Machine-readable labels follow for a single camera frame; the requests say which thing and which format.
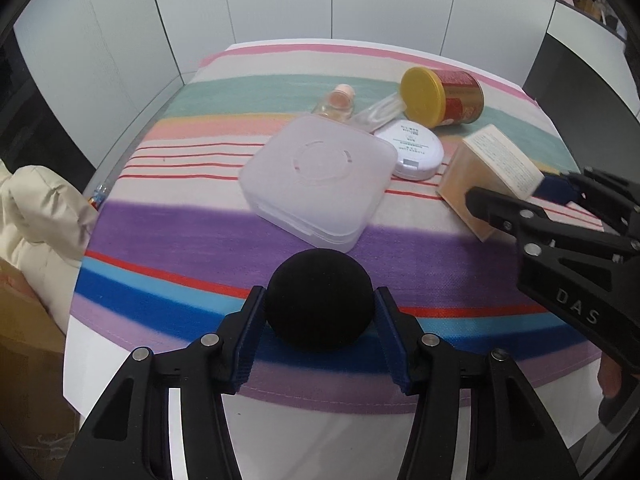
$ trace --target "blue gripper pad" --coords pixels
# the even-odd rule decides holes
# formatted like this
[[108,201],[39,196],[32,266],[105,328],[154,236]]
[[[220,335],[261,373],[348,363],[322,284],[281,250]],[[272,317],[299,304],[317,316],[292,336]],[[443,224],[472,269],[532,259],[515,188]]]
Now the blue gripper pad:
[[533,192],[533,196],[559,205],[566,205],[578,200],[577,189],[564,176],[544,171],[543,174],[545,177]]
[[219,380],[228,385],[230,393],[236,393],[249,380],[265,325],[264,293],[263,287],[254,286],[240,312],[227,314],[216,331],[223,340],[222,362],[226,368]]
[[391,293],[379,287],[374,294],[373,321],[385,353],[386,366],[393,382],[405,395],[414,395],[415,380],[411,374],[411,357],[417,351],[417,342],[424,333],[414,316],[398,310]]

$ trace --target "cardboard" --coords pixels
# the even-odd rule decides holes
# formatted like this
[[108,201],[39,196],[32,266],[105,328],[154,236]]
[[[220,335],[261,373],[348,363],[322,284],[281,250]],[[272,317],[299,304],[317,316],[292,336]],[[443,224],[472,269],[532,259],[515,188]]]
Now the cardboard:
[[0,258],[0,423],[45,480],[76,430],[62,396],[65,337],[19,270]]
[[495,228],[469,212],[466,192],[477,186],[526,200],[543,178],[536,165],[489,124],[462,140],[440,181],[438,193],[484,242]]

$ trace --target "clear plastic box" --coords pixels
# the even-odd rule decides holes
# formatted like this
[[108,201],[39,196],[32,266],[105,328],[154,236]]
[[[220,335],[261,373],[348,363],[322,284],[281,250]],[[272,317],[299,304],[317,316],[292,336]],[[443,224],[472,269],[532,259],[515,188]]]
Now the clear plastic box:
[[240,172],[262,218],[319,248],[349,251],[388,186],[398,153],[385,140],[305,114]]

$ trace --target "human hand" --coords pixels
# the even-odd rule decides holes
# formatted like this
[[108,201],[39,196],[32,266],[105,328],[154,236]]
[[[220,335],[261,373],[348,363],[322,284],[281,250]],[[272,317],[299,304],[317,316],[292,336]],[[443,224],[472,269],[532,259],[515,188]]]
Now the human hand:
[[[640,379],[640,375],[634,375],[634,377]],[[600,360],[598,382],[607,399],[615,397],[622,387],[622,367],[606,354],[602,354]]]

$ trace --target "black foam ball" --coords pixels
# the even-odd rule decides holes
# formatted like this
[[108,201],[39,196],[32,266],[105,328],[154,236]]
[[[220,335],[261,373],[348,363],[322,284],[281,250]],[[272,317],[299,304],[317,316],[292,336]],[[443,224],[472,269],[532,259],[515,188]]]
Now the black foam ball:
[[275,334],[307,351],[327,351],[356,341],[373,318],[367,271],[331,249],[294,254],[273,273],[264,298]]

